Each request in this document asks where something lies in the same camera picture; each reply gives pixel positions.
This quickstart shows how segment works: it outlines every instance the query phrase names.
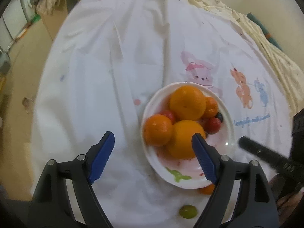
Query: green grape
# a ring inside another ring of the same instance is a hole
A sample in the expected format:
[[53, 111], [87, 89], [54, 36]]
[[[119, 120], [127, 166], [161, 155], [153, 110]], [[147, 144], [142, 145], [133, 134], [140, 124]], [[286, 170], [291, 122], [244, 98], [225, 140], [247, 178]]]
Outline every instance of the green grape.
[[185, 219], [192, 219], [197, 215], [197, 209], [195, 206], [185, 205], [180, 208], [178, 213]]

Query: green stain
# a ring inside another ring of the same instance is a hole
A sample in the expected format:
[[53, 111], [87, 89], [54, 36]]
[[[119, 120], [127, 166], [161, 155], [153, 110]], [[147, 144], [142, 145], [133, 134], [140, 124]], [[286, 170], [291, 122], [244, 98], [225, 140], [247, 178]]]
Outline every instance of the green stain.
[[181, 180], [192, 179], [191, 176], [182, 175], [178, 170], [170, 170], [168, 167], [166, 167], [166, 169], [174, 176], [174, 179], [177, 183], [179, 183]]

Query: cherry tomato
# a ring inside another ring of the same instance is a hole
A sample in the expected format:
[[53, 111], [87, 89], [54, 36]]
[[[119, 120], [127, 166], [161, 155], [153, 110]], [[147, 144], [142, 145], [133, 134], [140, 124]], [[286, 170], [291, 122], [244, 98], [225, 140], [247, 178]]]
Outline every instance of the cherry tomato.
[[164, 110], [164, 111], [161, 111], [159, 114], [168, 117], [171, 120], [172, 124], [175, 123], [175, 115], [172, 111]]
[[216, 117], [210, 118], [205, 124], [205, 130], [208, 134], [215, 134], [221, 128], [221, 120]]

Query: tangerine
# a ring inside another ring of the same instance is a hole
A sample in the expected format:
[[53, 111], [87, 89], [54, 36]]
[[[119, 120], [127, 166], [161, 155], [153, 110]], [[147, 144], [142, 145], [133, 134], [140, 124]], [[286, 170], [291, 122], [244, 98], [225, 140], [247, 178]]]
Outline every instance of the tangerine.
[[218, 113], [218, 105], [213, 97], [206, 97], [206, 110], [202, 116], [202, 118], [212, 118], [215, 117]]
[[182, 86], [171, 95], [169, 108], [179, 120], [196, 121], [206, 110], [206, 97], [197, 87]]
[[143, 127], [146, 144], [152, 146], [164, 146], [170, 141], [172, 133], [172, 122], [168, 117], [160, 114], [149, 117]]
[[211, 195], [214, 188], [215, 188], [215, 185], [212, 183], [212, 184], [208, 185], [207, 187], [200, 188], [199, 192], [204, 195]]
[[182, 120], [173, 124], [171, 140], [166, 145], [167, 151], [176, 159], [192, 159], [195, 153], [192, 149], [192, 136], [200, 133], [204, 139], [206, 134], [201, 125], [191, 120]]

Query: beige blanket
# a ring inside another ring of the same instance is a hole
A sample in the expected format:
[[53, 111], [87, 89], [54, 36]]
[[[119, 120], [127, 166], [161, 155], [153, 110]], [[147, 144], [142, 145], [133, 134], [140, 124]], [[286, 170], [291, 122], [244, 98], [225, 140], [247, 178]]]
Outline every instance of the beige blanket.
[[304, 108], [304, 73], [285, 53], [265, 38], [257, 24], [244, 14], [227, 7], [220, 0], [188, 0], [188, 2], [240, 25], [255, 41], [278, 77], [289, 104], [291, 118]]

